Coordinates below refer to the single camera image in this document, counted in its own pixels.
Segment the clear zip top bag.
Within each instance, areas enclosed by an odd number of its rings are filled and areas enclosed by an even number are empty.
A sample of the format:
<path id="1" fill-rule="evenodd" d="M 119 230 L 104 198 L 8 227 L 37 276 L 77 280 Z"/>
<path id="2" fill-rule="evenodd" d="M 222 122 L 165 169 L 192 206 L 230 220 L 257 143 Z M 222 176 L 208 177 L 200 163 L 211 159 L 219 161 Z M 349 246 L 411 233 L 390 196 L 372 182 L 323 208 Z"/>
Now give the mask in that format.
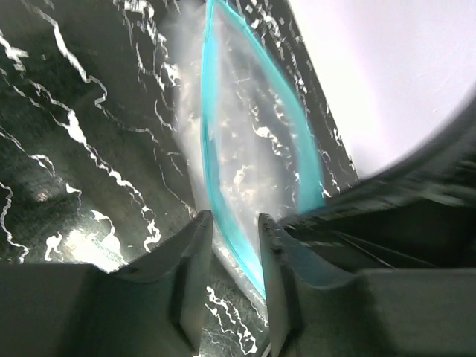
<path id="1" fill-rule="evenodd" d="M 317 138 L 295 88 L 229 1 L 180 1 L 162 28 L 179 88 L 174 138 L 193 197 L 213 214 L 214 248 L 266 313 L 258 218 L 323 206 Z"/>

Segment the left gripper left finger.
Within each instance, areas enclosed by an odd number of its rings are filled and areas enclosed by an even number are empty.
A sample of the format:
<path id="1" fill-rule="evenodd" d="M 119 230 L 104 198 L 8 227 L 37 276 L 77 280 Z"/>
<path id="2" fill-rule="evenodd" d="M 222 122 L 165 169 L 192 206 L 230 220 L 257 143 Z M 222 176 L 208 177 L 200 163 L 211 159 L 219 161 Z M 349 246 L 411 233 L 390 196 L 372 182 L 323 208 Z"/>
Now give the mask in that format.
<path id="1" fill-rule="evenodd" d="M 213 217 L 200 212 L 174 237 L 113 275 L 120 353 L 197 353 L 205 318 Z"/>

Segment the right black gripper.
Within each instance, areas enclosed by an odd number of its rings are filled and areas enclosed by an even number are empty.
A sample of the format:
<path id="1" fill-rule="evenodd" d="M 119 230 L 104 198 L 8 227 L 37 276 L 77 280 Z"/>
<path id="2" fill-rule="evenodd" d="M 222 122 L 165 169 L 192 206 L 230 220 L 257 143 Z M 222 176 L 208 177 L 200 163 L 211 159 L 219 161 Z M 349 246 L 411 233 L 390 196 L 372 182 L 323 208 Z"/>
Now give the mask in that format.
<path id="1" fill-rule="evenodd" d="M 395 166 L 279 223 L 301 241 L 338 234 L 395 268 L 475 267 L 475 101 Z"/>

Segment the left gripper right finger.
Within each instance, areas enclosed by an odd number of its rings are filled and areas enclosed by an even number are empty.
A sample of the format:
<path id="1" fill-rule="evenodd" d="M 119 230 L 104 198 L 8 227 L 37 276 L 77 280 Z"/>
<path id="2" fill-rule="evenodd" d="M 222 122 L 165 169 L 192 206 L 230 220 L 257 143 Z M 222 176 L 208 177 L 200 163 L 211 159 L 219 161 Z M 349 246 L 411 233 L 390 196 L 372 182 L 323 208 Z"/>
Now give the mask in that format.
<path id="1" fill-rule="evenodd" d="M 353 274 L 293 238 L 268 214 L 258 219 L 273 356 L 331 356 L 338 302 Z"/>

